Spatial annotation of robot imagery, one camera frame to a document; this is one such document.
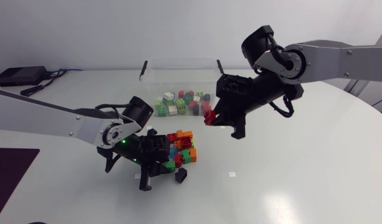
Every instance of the black device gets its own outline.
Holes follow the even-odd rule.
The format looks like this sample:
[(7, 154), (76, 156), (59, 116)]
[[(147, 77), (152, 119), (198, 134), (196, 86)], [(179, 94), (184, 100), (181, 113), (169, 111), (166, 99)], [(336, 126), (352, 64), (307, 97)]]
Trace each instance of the black device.
[(38, 85), (45, 72), (44, 66), (8, 68), (0, 74), (0, 86)]

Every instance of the white table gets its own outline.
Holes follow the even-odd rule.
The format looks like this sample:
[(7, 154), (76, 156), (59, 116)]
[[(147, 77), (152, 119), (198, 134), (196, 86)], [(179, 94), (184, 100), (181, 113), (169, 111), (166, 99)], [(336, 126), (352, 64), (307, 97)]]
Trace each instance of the white table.
[[(127, 103), (146, 96), (138, 75), (73, 72), (32, 97), (73, 109)], [(382, 114), (328, 84), (303, 87), (292, 118), (266, 105), (247, 115), (242, 140), (202, 117), (152, 117), (159, 134), (192, 130), (198, 161), (182, 184), (165, 174), (149, 192), (126, 159), (106, 174), (85, 142), (0, 130), (0, 147), (40, 149), (0, 223), (382, 223)]]

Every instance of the plastic container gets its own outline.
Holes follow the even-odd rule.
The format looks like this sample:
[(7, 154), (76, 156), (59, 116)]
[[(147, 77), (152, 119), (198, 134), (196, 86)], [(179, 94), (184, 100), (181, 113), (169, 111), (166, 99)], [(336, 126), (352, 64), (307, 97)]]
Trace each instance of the plastic container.
[[(216, 82), (221, 74), (220, 61), (210, 57), (150, 58), (144, 64), (140, 81), (147, 89), (149, 98), (146, 101), (154, 108), (156, 116), (163, 116), (162, 110), (160, 110), (162, 107), (165, 108), (165, 116), (200, 116), (203, 115), (204, 108), (207, 108), (206, 106), (201, 108), (206, 94), (210, 96), (210, 108), (214, 108)], [(169, 113), (169, 107), (165, 105), (167, 100), (164, 100), (164, 93), (174, 93), (174, 101), (176, 101), (179, 99), (180, 91), (184, 91), (185, 94), (193, 91), (194, 96), (197, 93), (203, 93), (203, 97), (200, 97), (200, 102), (198, 102), (197, 114), (194, 114), (187, 102), (185, 102), (185, 114), (179, 114), (180, 108), (177, 105), (176, 114)], [(156, 106), (158, 102), (162, 102), (163, 106)]]

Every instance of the cube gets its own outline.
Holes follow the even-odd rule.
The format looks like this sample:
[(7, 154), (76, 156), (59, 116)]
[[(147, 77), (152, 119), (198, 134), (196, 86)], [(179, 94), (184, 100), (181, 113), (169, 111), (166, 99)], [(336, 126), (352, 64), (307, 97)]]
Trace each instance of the cube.
[(155, 101), (155, 110), (159, 110), (159, 108), (163, 107), (164, 104), (161, 102), (161, 100)]
[(169, 106), (169, 114), (170, 115), (177, 114), (177, 107), (176, 106)]
[(198, 102), (196, 102), (196, 101), (190, 101), (190, 110), (192, 110), (192, 108), (193, 108), (194, 106), (199, 106), (199, 105), (198, 105)]
[(171, 92), (164, 93), (164, 99), (166, 100), (174, 100), (174, 94)]
[(195, 116), (199, 115), (199, 106), (194, 106), (192, 108), (192, 114), (195, 115)]
[(166, 108), (164, 106), (159, 108), (158, 116), (166, 116)]
[(183, 151), (181, 152), (181, 155), (182, 155), (182, 157), (183, 157), (182, 162), (183, 162), (184, 164), (187, 164), (187, 163), (190, 163), (190, 162), (191, 162), (191, 156), (190, 156), (188, 150), (183, 150)]
[(187, 110), (185, 109), (185, 106), (180, 107), (178, 110), (179, 114), (186, 114)]
[(193, 100), (193, 96), (190, 93), (186, 93), (184, 96), (184, 101), (186, 105), (190, 104), (190, 101)]
[(176, 171), (176, 166), (175, 166), (175, 162), (174, 161), (164, 162), (164, 166), (167, 169), (169, 169), (171, 172), (175, 172)]
[(176, 106), (178, 107), (178, 108), (181, 108), (181, 107), (185, 107), (185, 101), (183, 100), (183, 99), (177, 99), (176, 101), (175, 101), (175, 104), (176, 104)]
[(203, 97), (205, 94), (203, 94), (203, 92), (197, 92), (197, 96), (199, 97)]
[(197, 149), (196, 148), (190, 149), (190, 157), (191, 157), (191, 162), (197, 161)]
[(210, 94), (205, 94), (205, 96), (203, 97), (203, 100), (210, 101)]
[(201, 97), (199, 97), (199, 96), (195, 96), (195, 97), (193, 98), (193, 100), (196, 101), (197, 103), (199, 103), (199, 101), (201, 100)]
[(193, 91), (188, 91), (188, 92), (186, 92), (185, 94), (191, 94), (192, 96), (194, 96)]
[(184, 97), (184, 91), (179, 91), (179, 99)]

